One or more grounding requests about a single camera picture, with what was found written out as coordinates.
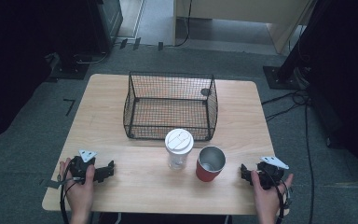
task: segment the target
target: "red cup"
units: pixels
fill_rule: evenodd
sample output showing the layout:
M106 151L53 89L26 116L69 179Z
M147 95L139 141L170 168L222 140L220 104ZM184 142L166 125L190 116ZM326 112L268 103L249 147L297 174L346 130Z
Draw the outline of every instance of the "red cup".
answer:
M226 156L218 147L205 147L197 159L196 175L203 182L213 181L226 164Z

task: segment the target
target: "table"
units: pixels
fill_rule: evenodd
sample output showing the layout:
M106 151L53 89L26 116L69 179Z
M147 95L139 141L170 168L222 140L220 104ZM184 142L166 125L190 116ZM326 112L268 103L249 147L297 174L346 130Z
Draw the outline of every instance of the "table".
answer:
M196 142L184 170L168 167L159 140L129 139L123 127L128 76L93 75L62 149L60 161L79 149L98 152L96 168L115 161L115 175L96 183L92 211L171 214L255 214L253 190L240 166L255 169L261 156L274 156L269 130L254 82L216 80L218 119L210 142ZM212 182L196 177L205 146L224 150L227 164ZM55 180L59 163L51 179ZM60 191L47 189L43 208L59 211Z
M299 24L307 24L313 0L194 0L191 18L254 21L267 24L272 42L281 53ZM177 17L188 17L190 0L174 0L173 44Z

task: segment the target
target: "white lid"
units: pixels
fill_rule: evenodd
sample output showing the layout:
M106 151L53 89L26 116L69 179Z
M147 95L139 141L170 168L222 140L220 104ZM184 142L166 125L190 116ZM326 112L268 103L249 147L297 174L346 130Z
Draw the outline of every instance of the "white lid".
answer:
M174 129L165 137L165 146L173 153L187 153L193 144L193 136L184 129Z

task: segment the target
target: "table top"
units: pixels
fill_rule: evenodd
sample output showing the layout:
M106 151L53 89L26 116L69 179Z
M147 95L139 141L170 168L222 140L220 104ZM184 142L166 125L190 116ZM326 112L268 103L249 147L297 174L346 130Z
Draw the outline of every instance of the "table top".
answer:
M128 76L93 75L76 112L60 161L79 149L96 151L95 167L115 161L115 175L94 183L92 211L253 215L249 182L241 164L256 169L262 156L274 156L269 130L254 82L216 80L218 118L213 139L196 142L179 171L168 166L163 140L134 140L123 127ZM200 150L217 146L226 154L223 171L212 182L196 176ZM51 179L56 180L59 162ZM59 211L60 190L47 189L43 208Z

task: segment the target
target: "wire basket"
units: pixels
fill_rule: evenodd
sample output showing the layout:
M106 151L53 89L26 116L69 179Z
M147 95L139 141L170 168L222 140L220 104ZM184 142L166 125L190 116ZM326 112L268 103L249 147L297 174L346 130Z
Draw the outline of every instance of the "wire basket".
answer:
M181 128L196 141L209 141L217 107L213 75L130 72L124 129L129 138L165 139Z

